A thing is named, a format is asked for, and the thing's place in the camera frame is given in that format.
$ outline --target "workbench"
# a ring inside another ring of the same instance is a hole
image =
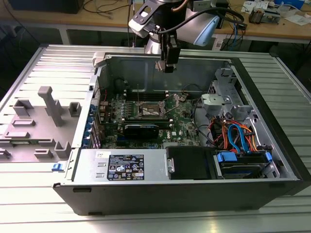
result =
[[[83,106],[94,73],[95,52],[144,53],[143,48],[49,45],[39,48],[0,102],[0,134],[11,121],[18,99],[33,104],[40,86],[54,90],[62,106]],[[181,55],[198,54],[182,50]],[[199,51],[199,56],[240,58],[256,87],[311,172],[311,95],[279,58],[267,53]],[[65,174],[54,163],[0,163],[1,232],[78,231],[86,233],[254,233],[311,231],[311,188],[277,198],[249,211],[171,213],[122,216],[78,216],[51,185]]]
[[[98,5],[113,3],[113,0],[98,0]],[[244,0],[231,0],[230,5],[233,10],[241,11]],[[114,5],[101,8],[110,10],[127,4],[127,0],[120,0]],[[141,4],[135,4],[136,10]],[[93,3],[89,3],[87,9],[95,11]],[[113,19],[108,19],[96,13],[90,13],[81,9],[78,14],[14,11],[9,5],[13,15],[25,26],[56,28],[59,30],[63,44],[70,44],[67,30],[91,30],[101,32],[126,32],[127,31],[127,7],[113,11]],[[311,6],[304,5],[303,11],[310,11]],[[244,40],[258,40],[285,43],[308,43],[311,39],[311,24],[299,26],[285,19],[281,19],[279,24],[251,24],[248,23],[247,13],[242,13],[245,23],[248,24]],[[5,9],[0,1],[0,24],[19,26]],[[229,38],[233,30],[228,22],[225,22],[221,29],[217,29],[213,35],[216,38],[214,49],[219,50],[224,39]]]

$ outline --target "computer case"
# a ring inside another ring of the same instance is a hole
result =
[[[8,0],[14,10],[76,14],[84,0]]]

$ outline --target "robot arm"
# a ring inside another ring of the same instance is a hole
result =
[[[211,38],[219,17],[233,23],[244,21],[239,13],[222,7],[194,12],[193,2],[194,0],[147,0],[130,20],[129,26],[135,34],[140,37],[150,36],[147,53],[161,54],[161,59],[156,63],[158,70],[173,72],[181,49],[177,39],[204,46]],[[228,13],[240,21],[224,17],[219,12]]]

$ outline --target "warning label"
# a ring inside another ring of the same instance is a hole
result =
[[[144,155],[110,155],[108,180],[144,180]]]

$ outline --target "wooden table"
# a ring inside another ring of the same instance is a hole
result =
[[[113,0],[97,0],[98,4],[110,4]],[[241,11],[244,0],[231,0],[230,5],[233,10]],[[127,0],[120,0],[114,5],[103,7],[102,10],[110,10],[116,7],[125,6]],[[14,11],[8,4],[13,15],[25,26],[57,28],[60,31],[64,44],[70,44],[67,30],[92,30],[92,31],[111,31],[126,32],[127,28],[127,7],[113,11],[113,19],[108,19],[96,13],[90,13],[83,9],[78,14],[32,12],[32,11]],[[87,9],[94,11],[94,4],[91,2]],[[310,11],[311,7],[304,5],[302,10]],[[281,19],[279,24],[251,24],[248,23],[247,13],[242,13],[245,22],[248,24],[245,40],[278,41],[289,43],[308,43],[311,39],[311,24],[299,26],[285,19]],[[0,21],[2,25],[18,25],[10,16],[0,0]],[[213,37],[216,37],[215,45],[228,38],[232,34],[232,29],[228,22],[225,22],[221,29],[217,29]]]

